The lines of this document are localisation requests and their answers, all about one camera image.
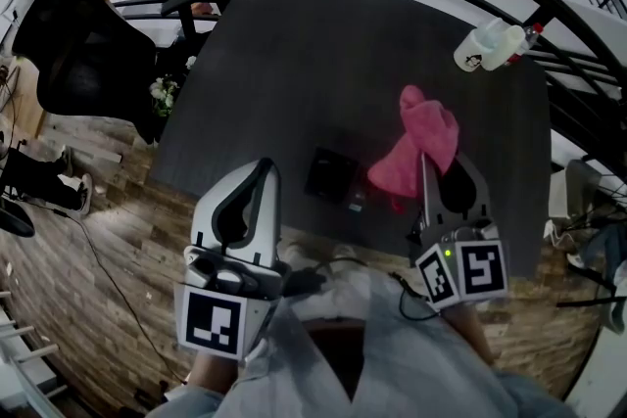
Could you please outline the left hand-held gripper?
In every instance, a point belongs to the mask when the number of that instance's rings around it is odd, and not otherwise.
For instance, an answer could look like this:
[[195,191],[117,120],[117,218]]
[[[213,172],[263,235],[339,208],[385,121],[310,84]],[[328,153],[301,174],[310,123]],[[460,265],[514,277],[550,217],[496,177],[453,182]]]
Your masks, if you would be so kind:
[[242,361],[259,344],[290,275],[274,263],[279,226],[280,174],[269,158],[229,172],[198,201],[196,247],[184,250],[174,285],[180,345]]

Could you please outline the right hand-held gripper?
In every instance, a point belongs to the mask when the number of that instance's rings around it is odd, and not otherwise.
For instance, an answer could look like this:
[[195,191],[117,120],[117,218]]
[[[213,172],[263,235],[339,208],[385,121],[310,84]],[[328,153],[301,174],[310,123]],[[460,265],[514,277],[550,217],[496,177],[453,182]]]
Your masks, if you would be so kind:
[[490,217],[488,184],[463,153],[442,174],[426,154],[422,222],[408,234],[415,266],[431,305],[442,310],[504,296],[506,257]]

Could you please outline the pink cloth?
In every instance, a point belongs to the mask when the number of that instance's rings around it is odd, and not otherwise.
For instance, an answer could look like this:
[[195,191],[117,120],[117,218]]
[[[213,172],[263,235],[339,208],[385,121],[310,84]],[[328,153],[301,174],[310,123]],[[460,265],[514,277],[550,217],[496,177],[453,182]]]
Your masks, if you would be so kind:
[[459,127],[452,112],[415,85],[405,86],[399,109],[404,132],[366,175],[387,196],[392,211],[403,214],[410,200],[423,201],[421,157],[426,156],[437,173],[446,174],[458,152]]

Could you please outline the person's right forearm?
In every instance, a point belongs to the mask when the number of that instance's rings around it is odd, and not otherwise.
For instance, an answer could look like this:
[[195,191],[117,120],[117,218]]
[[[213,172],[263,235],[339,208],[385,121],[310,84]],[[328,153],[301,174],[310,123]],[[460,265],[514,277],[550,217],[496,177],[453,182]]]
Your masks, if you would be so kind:
[[495,357],[485,337],[478,312],[472,304],[458,303],[450,306],[442,311],[442,317],[471,345],[488,365],[494,364]]

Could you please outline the person's left forearm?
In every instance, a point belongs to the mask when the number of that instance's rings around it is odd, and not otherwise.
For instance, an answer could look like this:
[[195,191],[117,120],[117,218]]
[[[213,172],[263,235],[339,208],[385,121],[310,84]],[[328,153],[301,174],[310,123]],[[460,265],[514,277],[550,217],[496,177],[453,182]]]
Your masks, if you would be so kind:
[[191,386],[226,395],[238,378],[235,360],[199,352],[194,360],[187,383]]

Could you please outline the person's white shoe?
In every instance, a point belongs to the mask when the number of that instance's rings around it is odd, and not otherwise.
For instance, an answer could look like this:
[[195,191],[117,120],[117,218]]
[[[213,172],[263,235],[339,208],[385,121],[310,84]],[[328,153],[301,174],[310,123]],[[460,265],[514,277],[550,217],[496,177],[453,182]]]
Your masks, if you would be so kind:
[[312,259],[307,253],[307,250],[297,243],[292,243],[285,248],[283,260],[288,263],[293,270],[301,270],[317,265],[317,261]]

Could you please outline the white flower bouquet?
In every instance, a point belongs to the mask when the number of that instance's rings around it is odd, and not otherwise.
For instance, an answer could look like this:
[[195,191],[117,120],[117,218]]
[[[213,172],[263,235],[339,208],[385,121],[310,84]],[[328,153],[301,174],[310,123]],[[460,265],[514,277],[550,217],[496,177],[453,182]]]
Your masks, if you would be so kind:
[[190,56],[183,64],[181,70],[159,76],[150,85],[149,92],[152,98],[152,111],[155,116],[169,117],[177,96],[196,60],[196,56]]

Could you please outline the white cartoon print mug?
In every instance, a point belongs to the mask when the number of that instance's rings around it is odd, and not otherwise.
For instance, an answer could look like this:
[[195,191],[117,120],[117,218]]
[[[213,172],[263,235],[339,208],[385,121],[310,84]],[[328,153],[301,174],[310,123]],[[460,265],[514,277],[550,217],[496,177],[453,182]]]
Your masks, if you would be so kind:
[[475,71],[497,48],[506,28],[507,25],[501,18],[494,18],[472,29],[453,54],[456,65],[466,72]]

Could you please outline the person's light blue clothing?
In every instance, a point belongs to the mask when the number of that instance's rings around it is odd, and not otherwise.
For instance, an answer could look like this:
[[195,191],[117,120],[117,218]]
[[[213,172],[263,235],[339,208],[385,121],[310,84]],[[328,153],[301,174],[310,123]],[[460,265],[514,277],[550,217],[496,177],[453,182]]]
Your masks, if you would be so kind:
[[340,263],[324,276],[279,304],[226,395],[187,383],[146,418],[577,418],[383,272]]

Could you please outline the white plastic container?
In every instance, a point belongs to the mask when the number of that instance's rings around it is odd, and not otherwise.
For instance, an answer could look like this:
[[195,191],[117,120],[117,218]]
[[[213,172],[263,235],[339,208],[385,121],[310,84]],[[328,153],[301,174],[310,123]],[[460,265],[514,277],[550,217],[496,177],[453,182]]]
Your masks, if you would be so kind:
[[520,25],[509,26],[499,34],[495,48],[484,56],[482,68],[486,71],[492,71],[503,66],[524,40],[525,31]]

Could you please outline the clear bottle with red label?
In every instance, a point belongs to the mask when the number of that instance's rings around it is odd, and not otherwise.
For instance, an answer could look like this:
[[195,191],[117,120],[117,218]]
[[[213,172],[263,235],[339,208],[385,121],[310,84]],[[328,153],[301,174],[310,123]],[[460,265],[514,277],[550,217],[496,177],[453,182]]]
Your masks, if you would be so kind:
[[510,66],[511,64],[519,61],[523,55],[531,50],[544,31],[544,27],[539,23],[533,23],[532,25],[525,26],[523,30],[525,32],[525,38],[516,51],[507,59],[505,66]]

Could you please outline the black round seat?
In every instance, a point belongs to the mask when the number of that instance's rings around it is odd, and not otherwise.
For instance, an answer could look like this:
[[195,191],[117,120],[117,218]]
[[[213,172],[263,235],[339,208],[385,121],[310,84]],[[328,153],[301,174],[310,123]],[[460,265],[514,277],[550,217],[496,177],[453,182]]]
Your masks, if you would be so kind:
[[18,204],[4,198],[0,198],[0,230],[24,238],[35,235],[33,223],[26,212]]

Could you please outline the black mesh office chair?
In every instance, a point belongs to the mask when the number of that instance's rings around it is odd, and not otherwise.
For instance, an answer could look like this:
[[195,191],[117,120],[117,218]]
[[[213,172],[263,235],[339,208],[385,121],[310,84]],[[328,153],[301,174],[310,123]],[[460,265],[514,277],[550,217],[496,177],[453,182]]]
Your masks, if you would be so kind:
[[12,52],[37,68],[37,100],[46,112],[122,119],[152,144],[167,117],[151,85],[168,75],[183,84],[187,60],[208,37],[195,33],[160,49],[105,0],[33,0]]

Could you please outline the light wooden desk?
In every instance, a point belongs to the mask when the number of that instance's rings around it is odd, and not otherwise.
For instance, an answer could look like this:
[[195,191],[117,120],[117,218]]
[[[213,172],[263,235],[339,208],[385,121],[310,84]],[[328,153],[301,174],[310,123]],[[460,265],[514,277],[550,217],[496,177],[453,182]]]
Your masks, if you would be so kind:
[[15,125],[18,137],[35,139],[46,116],[37,99],[39,72],[29,60],[14,58],[7,74],[0,85],[0,114]]

